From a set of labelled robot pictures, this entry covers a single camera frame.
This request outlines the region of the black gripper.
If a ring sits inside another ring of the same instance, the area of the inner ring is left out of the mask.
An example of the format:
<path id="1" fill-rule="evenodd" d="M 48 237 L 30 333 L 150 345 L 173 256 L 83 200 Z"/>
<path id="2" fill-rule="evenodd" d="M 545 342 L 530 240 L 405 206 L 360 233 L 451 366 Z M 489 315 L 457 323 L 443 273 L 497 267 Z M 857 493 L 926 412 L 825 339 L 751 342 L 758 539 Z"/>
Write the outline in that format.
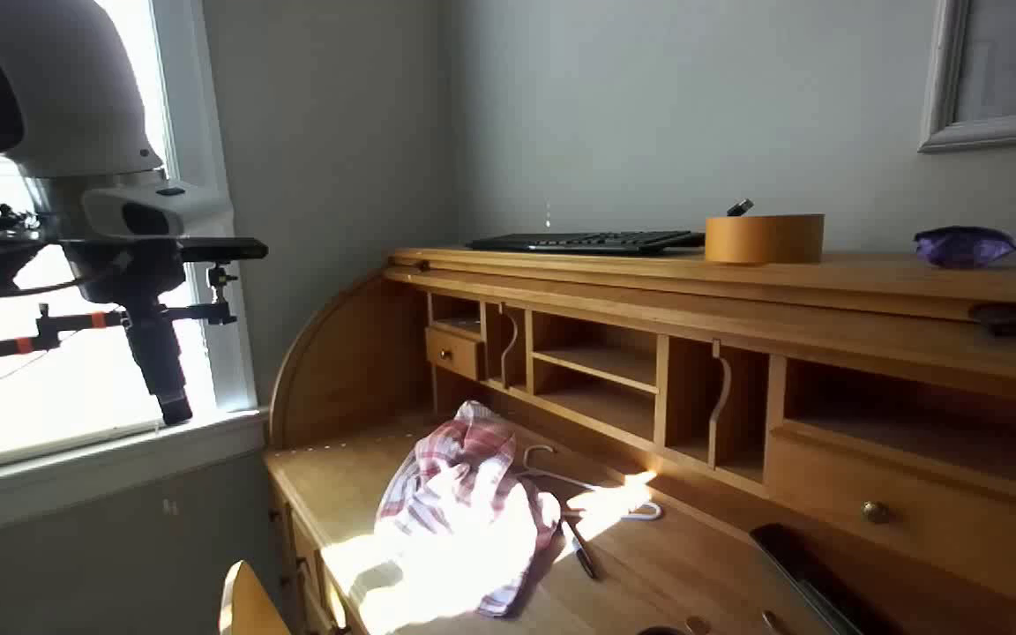
<path id="1" fill-rule="evenodd" d="M 186 261 L 229 263 L 259 261 L 267 247 L 256 237 L 143 237 L 143 240 L 76 240 L 65 247 L 83 294 L 92 305 L 118 305 L 129 321 L 129 345 L 160 402 L 164 422 L 186 422 L 186 376 L 180 366 L 180 342 L 164 294 L 183 283 Z"/>

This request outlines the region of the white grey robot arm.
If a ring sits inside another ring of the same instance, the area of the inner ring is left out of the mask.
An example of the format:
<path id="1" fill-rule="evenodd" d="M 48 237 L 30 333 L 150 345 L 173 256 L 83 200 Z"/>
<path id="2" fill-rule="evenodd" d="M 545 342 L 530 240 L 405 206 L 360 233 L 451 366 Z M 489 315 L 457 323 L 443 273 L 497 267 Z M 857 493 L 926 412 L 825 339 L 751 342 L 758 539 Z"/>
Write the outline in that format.
<path id="1" fill-rule="evenodd" d="M 256 237 L 191 237 L 209 196 L 164 172 L 145 102 L 113 18 L 95 0 L 0 0 L 0 154 L 32 187 L 32 210 L 0 207 L 0 295 L 49 245 L 99 315 L 41 310 L 0 357 L 57 350 L 65 333 L 129 333 L 164 422 L 186 422 L 173 323 L 229 323 L 229 261 L 264 256 Z"/>

